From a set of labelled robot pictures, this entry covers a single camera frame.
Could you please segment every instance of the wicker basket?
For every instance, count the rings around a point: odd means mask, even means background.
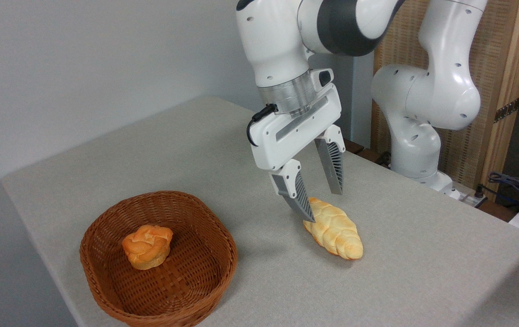
[[[134,269],[122,240],[145,224],[171,228],[170,254]],[[217,306],[235,272],[231,234],[193,195],[159,191],[117,203],[85,232],[79,256],[94,299],[133,327],[194,326]]]

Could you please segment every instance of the braided bread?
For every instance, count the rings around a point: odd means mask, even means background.
[[[363,254],[361,238],[346,213],[317,198],[309,198],[309,201],[316,222],[304,221],[303,226],[316,242],[344,259],[360,259]]]

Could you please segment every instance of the basket rim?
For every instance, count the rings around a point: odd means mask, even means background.
[[[113,210],[115,210],[117,207],[123,205],[124,203],[127,203],[129,201],[135,201],[140,198],[149,198],[155,195],[178,195],[184,198],[187,198],[189,201],[193,202],[195,205],[198,205],[201,207],[201,209],[208,211],[210,215],[207,217],[210,219],[210,221],[213,222],[213,224],[218,228],[218,231],[222,233],[224,236],[227,248],[228,248],[228,265],[225,272],[220,277],[220,281],[217,284],[215,288],[211,292],[209,292],[207,295],[205,295],[203,298],[200,298],[196,302],[193,302],[192,304],[189,304],[189,306],[185,306],[180,308],[180,310],[176,310],[174,312],[166,313],[166,314],[160,314],[160,315],[137,315],[132,314],[130,312],[126,312],[124,310],[121,310],[117,307],[115,307],[110,301],[108,301],[104,297],[104,290],[102,289],[101,285],[98,283],[98,281],[94,278],[94,274],[91,273],[91,271],[94,269],[94,265],[91,263],[91,261],[88,258],[87,252],[89,251],[89,242],[90,238],[94,236],[94,233],[89,233],[89,230],[94,226],[97,225],[102,217],[104,217],[107,213],[111,213]],[[209,207],[205,205],[199,198],[197,198],[195,195],[188,194],[181,191],[172,191],[172,190],[161,190],[161,191],[154,191],[149,193],[143,193],[139,195],[135,195],[133,197],[123,199],[122,201],[119,201],[115,205],[112,205],[112,207],[106,209],[95,221],[93,221],[90,226],[87,228],[82,240],[81,245],[79,249],[80,253],[80,260],[84,269],[84,273],[86,276],[87,281],[93,285],[90,286],[90,291],[92,292],[92,295],[94,297],[94,300],[97,302],[98,306],[102,308],[102,310],[106,311],[107,314],[111,315],[112,317],[116,318],[118,317],[124,317],[126,319],[136,319],[143,321],[145,319],[149,320],[160,320],[160,319],[170,319],[170,318],[178,318],[178,317],[188,317],[193,314],[197,314],[201,309],[204,309],[207,304],[210,302],[210,298],[214,298],[212,302],[213,304],[218,304],[219,300],[222,298],[222,294],[226,291],[228,285],[231,283],[233,275],[235,273],[236,267],[237,267],[237,247],[235,245],[235,242],[232,238],[232,235],[229,233],[227,228],[222,224],[222,222],[218,219],[218,217],[214,214]]]

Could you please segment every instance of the bread roll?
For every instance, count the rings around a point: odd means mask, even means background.
[[[309,198],[309,201],[316,222],[304,221],[303,226],[316,242],[344,259],[360,259],[363,254],[361,237],[346,213],[317,198]]]
[[[133,267],[147,270],[164,262],[172,238],[170,228],[143,225],[124,238],[122,247]]]

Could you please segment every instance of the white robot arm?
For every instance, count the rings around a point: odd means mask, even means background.
[[[314,221],[301,165],[315,139],[332,192],[342,193],[341,113],[331,69],[311,70],[315,52],[360,56],[380,43],[404,0],[240,0],[237,25],[266,105],[247,127],[257,167],[303,219]]]
[[[454,198],[451,178],[437,170],[440,138],[433,127],[460,130],[479,112],[469,51],[486,2],[431,0],[419,30],[428,69],[389,64],[372,83],[390,128],[390,168]]]

